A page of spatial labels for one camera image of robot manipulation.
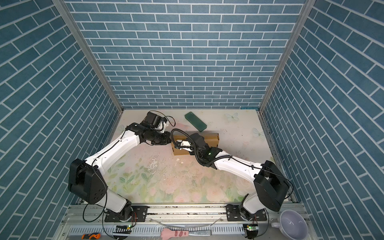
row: pink cat paw handle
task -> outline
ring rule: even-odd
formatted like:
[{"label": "pink cat paw handle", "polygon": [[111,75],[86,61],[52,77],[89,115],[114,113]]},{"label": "pink cat paw handle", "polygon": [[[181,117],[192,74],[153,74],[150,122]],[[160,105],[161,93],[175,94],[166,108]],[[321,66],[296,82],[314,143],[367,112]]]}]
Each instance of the pink cat paw handle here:
[{"label": "pink cat paw handle", "polygon": [[188,235],[189,232],[184,230],[172,231],[170,229],[164,228],[163,231],[161,231],[161,237],[163,240],[168,240],[171,237],[186,237]]}]

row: pink spatula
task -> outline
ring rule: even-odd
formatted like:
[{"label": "pink spatula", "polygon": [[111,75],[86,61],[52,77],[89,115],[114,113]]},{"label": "pink spatula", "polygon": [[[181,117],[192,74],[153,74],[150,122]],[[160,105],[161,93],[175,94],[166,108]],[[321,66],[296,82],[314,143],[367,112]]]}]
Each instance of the pink spatula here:
[{"label": "pink spatula", "polygon": [[168,240],[171,237],[187,237],[187,236],[210,236],[211,230],[201,230],[201,231],[184,231],[184,230],[176,230],[172,231],[170,229],[164,228],[161,231],[161,237],[163,240]]}]

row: black mounting plate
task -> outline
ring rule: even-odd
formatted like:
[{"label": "black mounting plate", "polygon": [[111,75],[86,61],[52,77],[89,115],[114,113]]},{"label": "black mounting plate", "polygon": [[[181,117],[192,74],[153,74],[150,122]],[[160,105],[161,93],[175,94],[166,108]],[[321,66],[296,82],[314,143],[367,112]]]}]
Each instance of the black mounting plate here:
[{"label": "black mounting plate", "polygon": [[[228,222],[237,222],[244,221],[244,219],[240,216],[239,205],[236,204],[228,204],[225,206],[227,213],[227,221]],[[266,221],[266,213],[264,209],[261,209],[256,212],[256,220],[257,221]]]},{"label": "black mounting plate", "polygon": [[[145,219],[147,217],[147,206],[131,206],[133,211],[136,213],[136,221],[137,222],[145,222]],[[119,220],[119,218],[113,216],[112,214],[106,215],[104,222],[118,222],[123,223]]]}]

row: orange and black screwdriver handle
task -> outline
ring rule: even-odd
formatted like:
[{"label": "orange and black screwdriver handle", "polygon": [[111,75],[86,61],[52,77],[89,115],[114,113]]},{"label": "orange and black screwdriver handle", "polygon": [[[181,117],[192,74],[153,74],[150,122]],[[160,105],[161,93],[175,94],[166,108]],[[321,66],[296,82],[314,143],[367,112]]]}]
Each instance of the orange and black screwdriver handle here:
[{"label": "orange and black screwdriver handle", "polygon": [[81,239],[99,239],[100,234],[97,232],[91,233],[91,234],[84,234]]}]

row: robotic arm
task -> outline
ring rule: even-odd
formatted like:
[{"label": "robotic arm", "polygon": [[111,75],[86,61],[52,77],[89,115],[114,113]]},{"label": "robotic arm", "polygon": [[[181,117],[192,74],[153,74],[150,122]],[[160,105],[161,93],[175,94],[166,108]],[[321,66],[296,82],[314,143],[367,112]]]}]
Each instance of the robotic arm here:
[{"label": "robotic arm", "polygon": [[[99,152],[85,160],[74,160],[70,165],[69,191],[90,204],[105,206],[120,221],[127,221],[133,213],[131,202],[111,191],[103,176],[117,160],[140,143],[149,144],[147,141],[150,141],[149,145],[166,145],[172,141],[176,148],[186,149],[190,155],[195,155],[202,166],[228,171],[254,183],[256,191],[247,195],[240,205],[240,214],[244,219],[251,220],[258,210],[264,208],[280,210],[289,185],[272,162],[260,164],[234,157],[220,148],[209,147],[198,133],[189,136],[179,129],[165,132],[168,125],[166,117],[148,112],[140,124],[127,126],[116,140]],[[186,140],[175,142],[175,131],[184,134]]]}]

